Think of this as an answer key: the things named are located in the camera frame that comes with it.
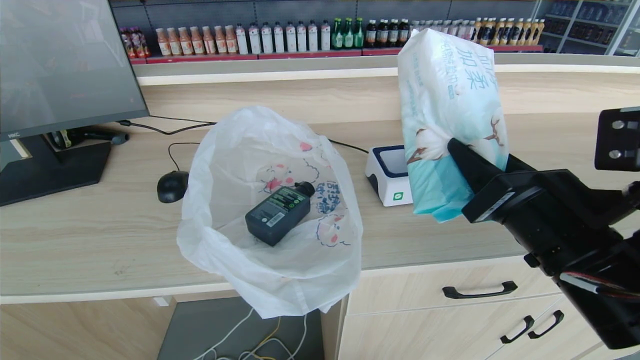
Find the white plastic bag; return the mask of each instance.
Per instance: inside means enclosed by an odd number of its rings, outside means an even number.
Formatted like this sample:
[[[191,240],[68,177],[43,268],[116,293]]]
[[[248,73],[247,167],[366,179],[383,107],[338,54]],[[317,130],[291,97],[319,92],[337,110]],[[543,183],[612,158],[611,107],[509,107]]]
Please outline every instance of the white plastic bag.
[[[452,137],[504,170],[507,130],[493,68],[492,50],[431,29],[413,34],[398,55],[414,213],[447,221],[472,198],[447,150]]]
[[[280,186],[308,181],[311,212],[276,246],[244,216]],[[193,158],[178,246],[223,275],[263,318],[327,312],[360,277],[362,219],[347,165],[324,136],[259,106],[215,125]]]

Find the computer mouse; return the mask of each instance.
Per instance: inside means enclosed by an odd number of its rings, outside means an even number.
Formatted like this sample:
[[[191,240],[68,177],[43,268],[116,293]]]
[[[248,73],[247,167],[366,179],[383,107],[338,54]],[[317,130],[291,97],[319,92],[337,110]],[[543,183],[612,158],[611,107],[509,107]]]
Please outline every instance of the computer mouse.
[[[172,171],[162,175],[157,186],[158,200],[168,204],[182,199],[187,192],[188,181],[189,173],[186,171]]]

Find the barcode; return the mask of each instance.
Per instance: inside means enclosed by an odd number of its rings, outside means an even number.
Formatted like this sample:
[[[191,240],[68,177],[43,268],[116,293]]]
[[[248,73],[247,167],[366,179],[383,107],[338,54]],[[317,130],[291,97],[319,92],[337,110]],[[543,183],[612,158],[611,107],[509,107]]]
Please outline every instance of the barcode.
[[[283,217],[284,217],[283,213],[277,213],[276,216],[274,216],[273,218],[271,218],[271,220],[269,220],[269,222],[267,223],[267,226],[268,227],[274,226]]]

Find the bottle cap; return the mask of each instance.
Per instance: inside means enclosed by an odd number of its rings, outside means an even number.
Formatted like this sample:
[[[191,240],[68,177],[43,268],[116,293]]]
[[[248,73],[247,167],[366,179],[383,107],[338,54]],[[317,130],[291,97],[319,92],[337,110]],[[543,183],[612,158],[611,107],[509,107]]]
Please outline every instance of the bottle cap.
[[[316,193],[316,189],[314,188],[314,186],[311,185],[311,183],[308,183],[306,181],[303,181],[301,183],[295,183],[294,186],[297,192],[301,192],[308,197],[311,197],[313,196],[313,194]]]

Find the monitor screen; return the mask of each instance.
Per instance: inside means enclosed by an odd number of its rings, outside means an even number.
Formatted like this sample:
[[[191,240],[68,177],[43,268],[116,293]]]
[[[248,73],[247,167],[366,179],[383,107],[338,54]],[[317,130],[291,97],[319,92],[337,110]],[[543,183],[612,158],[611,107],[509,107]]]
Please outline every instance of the monitor screen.
[[[108,0],[1,0],[0,140],[148,115]]]

